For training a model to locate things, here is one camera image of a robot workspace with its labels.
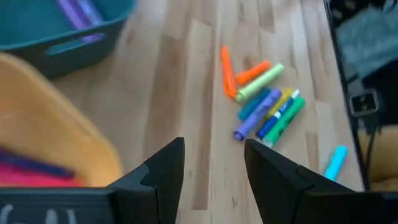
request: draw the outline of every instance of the purple marker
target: purple marker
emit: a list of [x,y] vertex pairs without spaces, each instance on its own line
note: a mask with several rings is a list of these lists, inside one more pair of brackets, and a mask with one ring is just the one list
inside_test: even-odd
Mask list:
[[98,25],[102,23],[101,14],[90,0],[76,0],[81,10],[85,13],[91,25]]
[[243,141],[250,131],[256,127],[257,123],[262,121],[281,96],[282,92],[280,90],[271,90],[267,98],[265,98],[244,123],[234,131],[235,139],[237,141]]
[[[86,22],[87,18],[85,17],[75,0],[58,0],[58,3],[64,11],[65,15],[69,18],[69,21],[76,29],[86,29],[91,25]],[[89,43],[98,40],[99,37],[97,35],[90,35],[81,39],[85,43]]]

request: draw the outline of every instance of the light green highlighter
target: light green highlighter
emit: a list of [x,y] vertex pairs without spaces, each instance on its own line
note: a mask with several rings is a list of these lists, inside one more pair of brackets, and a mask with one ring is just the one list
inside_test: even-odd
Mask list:
[[262,142],[268,147],[274,146],[274,144],[279,140],[281,135],[286,130],[287,126],[290,124],[290,122],[292,122],[296,114],[300,112],[304,105],[304,98],[300,97],[295,99],[292,106],[285,112],[284,115],[282,115],[275,126],[262,139]]
[[240,89],[235,96],[235,100],[239,103],[245,102],[247,99],[259,92],[262,87],[271,82],[284,70],[285,68],[282,64],[275,65],[272,69],[264,72],[264,74],[255,79],[253,82]]

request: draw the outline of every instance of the blue marker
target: blue marker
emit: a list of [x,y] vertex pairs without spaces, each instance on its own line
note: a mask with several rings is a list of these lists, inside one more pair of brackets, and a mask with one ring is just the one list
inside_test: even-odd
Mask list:
[[262,89],[261,92],[249,103],[247,103],[244,108],[238,113],[238,118],[241,121],[245,121],[251,113],[257,108],[258,105],[268,96],[270,90]]
[[343,167],[344,160],[348,154],[348,149],[346,146],[338,146],[332,158],[330,159],[329,167],[325,172],[325,177],[332,181],[335,181],[338,173]]
[[257,131],[256,136],[260,139],[263,139],[266,134],[275,126],[276,122],[280,119],[280,117],[286,112],[286,110],[292,106],[294,100],[300,96],[300,90],[295,90],[290,98],[284,103],[279,110],[272,115],[261,127],[260,130]]
[[72,171],[66,170],[63,167],[45,164],[43,162],[13,154],[7,151],[7,149],[3,146],[0,146],[0,162],[20,169],[33,170],[57,177],[72,178],[75,176]]

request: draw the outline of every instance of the light wood desk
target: light wood desk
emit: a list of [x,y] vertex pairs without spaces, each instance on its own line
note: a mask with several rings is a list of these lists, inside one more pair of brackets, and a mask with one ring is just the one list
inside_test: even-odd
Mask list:
[[140,1],[112,56],[54,84],[119,149],[126,172],[185,137],[179,223],[260,223],[232,135],[240,107],[222,89],[222,43],[235,72],[280,62],[286,71],[272,86],[299,88],[306,99],[275,148],[322,173],[344,144],[338,182],[362,190],[322,1]]

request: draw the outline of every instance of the orange highlighter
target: orange highlighter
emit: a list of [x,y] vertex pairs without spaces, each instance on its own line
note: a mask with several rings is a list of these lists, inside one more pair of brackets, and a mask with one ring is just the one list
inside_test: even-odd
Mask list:
[[223,45],[221,47],[221,62],[223,63],[224,70],[224,92],[227,96],[235,99],[236,96],[236,86],[234,80],[234,72],[232,71],[231,61],[229,59],[228,47]]
[[264,71],[268,70],[271,68],[271,63],[269,61],[262,62],[255,67],[253,67],[250,70],[241,72],[237,77],[236,77],[236,82],[239,85],[244,85],[254,78],[256,78],[258,75],[263,73]]

